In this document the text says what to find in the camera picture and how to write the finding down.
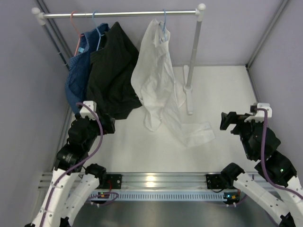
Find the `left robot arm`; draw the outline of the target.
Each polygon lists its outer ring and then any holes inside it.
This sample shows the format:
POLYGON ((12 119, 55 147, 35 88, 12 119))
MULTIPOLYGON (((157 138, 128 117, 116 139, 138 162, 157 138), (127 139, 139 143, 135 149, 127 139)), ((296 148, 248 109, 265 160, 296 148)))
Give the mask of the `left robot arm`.
POLYGON ((106 168, 91 164, 85 168, 78 186, 72 189, 98 136, 102 137, 103 131, 97 119, 76 116, 66 144, 57 153, 45 199, 29 227, 71 227, 93 191, 106 186, 106 168))

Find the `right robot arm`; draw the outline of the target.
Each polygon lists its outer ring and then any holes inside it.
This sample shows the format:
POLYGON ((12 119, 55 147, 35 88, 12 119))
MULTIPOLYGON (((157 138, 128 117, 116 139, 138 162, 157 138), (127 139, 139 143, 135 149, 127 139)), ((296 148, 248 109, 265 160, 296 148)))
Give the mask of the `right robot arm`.
POLYGON ((236 188, 254 200, 280 227, 303 225, 303 187, 292 162, 277 148, 281 141, 267 127, 272 111, 269 107, 254 107, 251 114, 222 113, 220 130, 231 124, 231 134, 238 135, 246 158, 256 163, 255 169, 278 197, 260 186, 236 163, 230 163, 220 173, 225 188, 236 188))

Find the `light blue wire hanger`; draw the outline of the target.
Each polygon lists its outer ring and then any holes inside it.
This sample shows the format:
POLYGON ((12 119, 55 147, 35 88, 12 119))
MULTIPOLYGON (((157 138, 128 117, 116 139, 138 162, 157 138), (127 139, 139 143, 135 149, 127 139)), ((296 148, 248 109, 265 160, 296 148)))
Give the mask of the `light blue wire hanger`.
POLYGON ((160 42, 166 42, 167 41, 167 35, 166 35, 166 22, 167 22, 167 12, 165 9, 163 9, 164 14, 164 21, 162 24, 159 24, 159 26, 162 28, 162 36, 160 37, 160 42))

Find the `white shirt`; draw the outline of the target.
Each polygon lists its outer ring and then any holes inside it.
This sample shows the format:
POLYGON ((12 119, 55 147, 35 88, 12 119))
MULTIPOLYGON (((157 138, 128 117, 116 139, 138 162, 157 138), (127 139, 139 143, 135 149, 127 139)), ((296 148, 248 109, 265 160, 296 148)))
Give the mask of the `white shirt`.
POLYGON ((131 77, 131 85, 146 109, 144 125, 155 132, 164 124, 186 147, 196 147, 215 139, 208 122, 183 123, 180 107, 186 96, 182 84, 176 79, 170 52, 170 31, 167 41, 161 43, 162 21, 153 19, 141 42, 139 57, 131 77))

